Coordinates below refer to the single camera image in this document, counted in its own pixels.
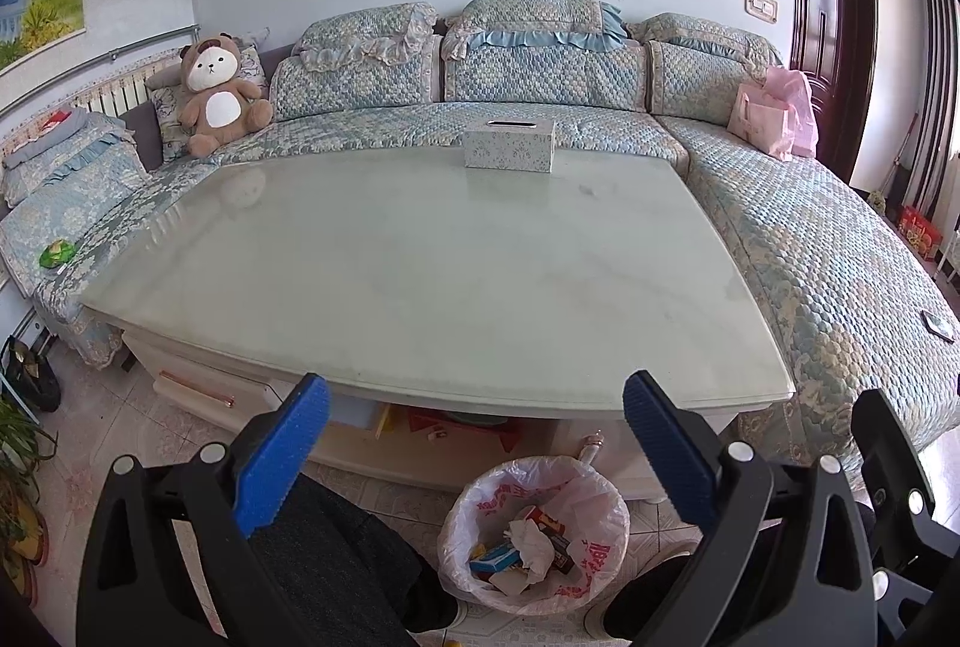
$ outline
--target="tabletop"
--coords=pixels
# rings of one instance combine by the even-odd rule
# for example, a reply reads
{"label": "tabletop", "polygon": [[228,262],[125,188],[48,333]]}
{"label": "tabletop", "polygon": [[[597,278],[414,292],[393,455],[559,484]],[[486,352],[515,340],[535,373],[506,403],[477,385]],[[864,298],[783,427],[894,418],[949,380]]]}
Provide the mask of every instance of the tabletop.
{"label": "tabletop", "polygon": [[359,395],[525,417],[620,417],[647,369],[682,408],[794,387],[706,214],[664,160],[558,151],[553,172],[458,148],[219,169],[82,301]]}

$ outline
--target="teddy bear's arm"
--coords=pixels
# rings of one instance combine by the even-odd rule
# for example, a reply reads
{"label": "teddy bear's arm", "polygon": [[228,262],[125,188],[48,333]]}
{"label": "teddy bear's arm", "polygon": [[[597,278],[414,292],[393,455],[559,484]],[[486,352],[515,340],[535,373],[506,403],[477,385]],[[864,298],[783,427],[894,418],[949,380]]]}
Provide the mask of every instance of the teddy bear's arm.
{"label": "teddy bear's arm", "polygon": [[257,85],[245,79],[237,80],[237,92],[247,98],[247,100],[260,100],[260,95],[262,94]]}
{"label": "teddy bear's arm", "polygon": [[200,98],[193,98],[181,112],[181,125],[192,128],[200,119]]}

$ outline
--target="teddy bear's face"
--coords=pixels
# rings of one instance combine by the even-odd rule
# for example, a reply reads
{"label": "teddy bear's face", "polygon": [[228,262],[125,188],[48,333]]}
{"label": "teddy bear's face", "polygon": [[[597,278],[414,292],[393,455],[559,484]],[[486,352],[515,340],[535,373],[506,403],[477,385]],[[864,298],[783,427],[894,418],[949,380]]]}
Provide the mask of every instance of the teddy bear's face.
{"label": "teddy bear's face", "polygon": [[208,46],[190,65],[186,76],[187,88],[193,92],[203,92],[211,86],[228,82],[237,72],[240,62],[221,45]]}

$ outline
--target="floral tissue box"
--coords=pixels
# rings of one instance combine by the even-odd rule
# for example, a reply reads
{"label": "floral tissue box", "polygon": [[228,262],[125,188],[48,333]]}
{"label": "floral tissue box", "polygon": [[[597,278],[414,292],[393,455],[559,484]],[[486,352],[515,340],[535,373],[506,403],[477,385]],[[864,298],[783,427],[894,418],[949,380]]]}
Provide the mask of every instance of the floral tissue box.
{"label": "floral tissue box", "polygon": [[554,124],[547,119],[491,119],[464,131],[467,168],[539,171],[553,168]]}

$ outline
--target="teddy bear's white belly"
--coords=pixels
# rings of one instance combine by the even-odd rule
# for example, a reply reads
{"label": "teddy bear's white belly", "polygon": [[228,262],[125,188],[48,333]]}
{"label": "teddy bear's white belly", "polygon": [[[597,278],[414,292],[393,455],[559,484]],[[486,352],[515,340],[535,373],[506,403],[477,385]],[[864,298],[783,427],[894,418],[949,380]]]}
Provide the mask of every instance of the teddy bear's white belly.
{"label": "teddy bear's white belly", "polygon": [[240,116],[240,101],[232,92],[217,92],[206,102],[206,123],[211,128],[222,128]]}

